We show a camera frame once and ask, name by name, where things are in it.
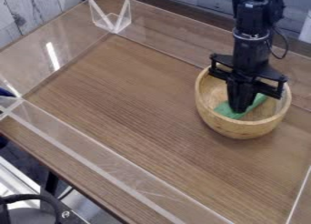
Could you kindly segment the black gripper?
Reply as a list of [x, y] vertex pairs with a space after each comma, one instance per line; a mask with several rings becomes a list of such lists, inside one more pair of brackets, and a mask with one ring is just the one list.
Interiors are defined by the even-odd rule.
[[233, 54], [209, 56], [209, 74], [225, 81], [228, 104], [234, 112], [245, 112], [257, 93], [281, 98], [286, 77], [269, 65], [270, 34], [258, 36], [233, 31]]

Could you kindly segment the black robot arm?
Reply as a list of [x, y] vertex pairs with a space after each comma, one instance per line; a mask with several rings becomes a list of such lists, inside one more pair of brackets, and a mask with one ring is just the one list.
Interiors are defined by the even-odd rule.
[[232, 8], [233, 54], [209, 56], [209, 75], [225, 81], [228, 106], [242, 113], [258, 94], [281, 98], [288, 78], [269, 65], [269, 56], [281, 60], [289, 45], [277, 30], [282, 0], [232, 0]]

